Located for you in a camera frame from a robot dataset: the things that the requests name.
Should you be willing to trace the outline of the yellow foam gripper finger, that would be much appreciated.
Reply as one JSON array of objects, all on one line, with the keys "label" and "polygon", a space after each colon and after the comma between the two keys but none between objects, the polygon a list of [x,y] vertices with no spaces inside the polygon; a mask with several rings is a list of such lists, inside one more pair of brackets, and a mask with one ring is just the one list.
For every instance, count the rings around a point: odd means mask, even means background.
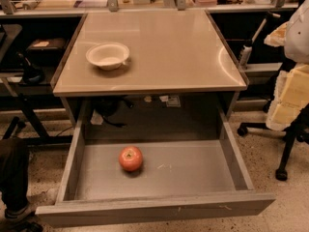
[{"label": "yellow foam gripper finger", "polygon": [[266,126],[282,131],[309,103],[309,65],[297,64],[289,72],[280,71],[276,79],[274,100],[270,103]]}]

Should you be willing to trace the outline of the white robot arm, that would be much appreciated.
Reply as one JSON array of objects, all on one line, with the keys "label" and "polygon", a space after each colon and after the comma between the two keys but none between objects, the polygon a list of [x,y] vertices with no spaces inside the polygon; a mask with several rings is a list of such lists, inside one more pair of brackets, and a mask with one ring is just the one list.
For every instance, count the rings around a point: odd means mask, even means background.
[{"label": "white robot arm", "polygon": [[266,120],[273,131],[289,127],[309,103],[309,0],[280,26],[280,36],[284,36],[285,56],[296,65],[290,71],[280,71],[276,77],[274,99]]}]

